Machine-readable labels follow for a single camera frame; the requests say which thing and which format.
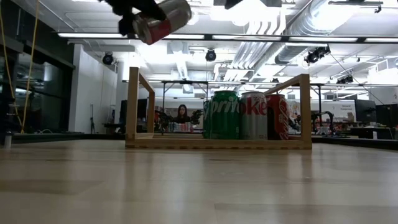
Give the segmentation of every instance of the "wooden crate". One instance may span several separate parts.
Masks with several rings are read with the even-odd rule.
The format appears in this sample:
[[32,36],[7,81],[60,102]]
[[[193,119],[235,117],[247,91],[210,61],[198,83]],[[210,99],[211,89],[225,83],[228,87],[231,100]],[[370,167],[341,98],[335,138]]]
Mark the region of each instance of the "wooden crate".
[[[151,149],[312,149],[310,76],[308,74],[298,75],[265,92],[265,94],[272,94],[292,85],[300,85],[302,133],[301,136],[292,136],[286,141],[214,140],[203,139],[198,134],[166,134],[163,136],[154,134],[155,91],[145,77],[139,73],[138,68],[131,67],[129,77],[126,147]],[[149,92],[148,133],[136,133],[139,84]]]

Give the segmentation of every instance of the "security camera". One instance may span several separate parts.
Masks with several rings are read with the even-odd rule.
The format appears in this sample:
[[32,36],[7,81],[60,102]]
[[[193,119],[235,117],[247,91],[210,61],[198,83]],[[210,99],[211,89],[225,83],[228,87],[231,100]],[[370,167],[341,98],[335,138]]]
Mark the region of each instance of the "security camera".
[[105,65],[112,65],[114,59],[113,59],[113,53],[112,52],[106,52],[105,56],[102,58],[102,62]]
[[214,49],[208,49],[206,54],[206,61],[214,62],[217,58],[216,52]]

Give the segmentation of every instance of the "coca-cola can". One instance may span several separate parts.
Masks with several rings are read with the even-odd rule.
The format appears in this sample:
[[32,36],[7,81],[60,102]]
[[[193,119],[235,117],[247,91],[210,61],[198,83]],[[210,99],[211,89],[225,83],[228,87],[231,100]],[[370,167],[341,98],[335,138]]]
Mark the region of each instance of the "coca-cola can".
[[240,101],[241,139],[266,140],[267,100],[259,91],[243,93]]
[[186,0],[164,0],[158,6],[166,14],[166,20],[148,18],[140,12],[132,23],[138,38],[148,45],[187,25],[192,17],[191,7]]
[[288,107],[284,95],[267,95],[268,138],[270,140],[289,140]]

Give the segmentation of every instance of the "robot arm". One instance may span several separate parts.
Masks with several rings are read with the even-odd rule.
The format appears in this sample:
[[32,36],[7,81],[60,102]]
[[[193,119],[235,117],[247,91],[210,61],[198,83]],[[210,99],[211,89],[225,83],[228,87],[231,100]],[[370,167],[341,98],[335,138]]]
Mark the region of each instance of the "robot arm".
[[334,125],[333,125],[333,118],[335,117],[335,115],[334,115],[333,113],[331,113],[330,111],[324,111],[324,112],[322,112],[322,113],[317,113],[317,114],[312,114],[312,115],[311,115],[311,119],[312,119],[312,122],[313,122],[313,131],[314,131],[315,133],[318,131],[318,130],[317,130],[317,127],[316,127],[316,125],[315,125],[315,121],[317,120],[318,117],[319,117],[320,119],[322,119],[322,115],[324,115],[324,114],[329,115],[329,118],[330,118],[329,129],[330,129],[331,134],[335,134],[335,133],[336,133],[336,130],[335,130],[335,127],[334,127]]

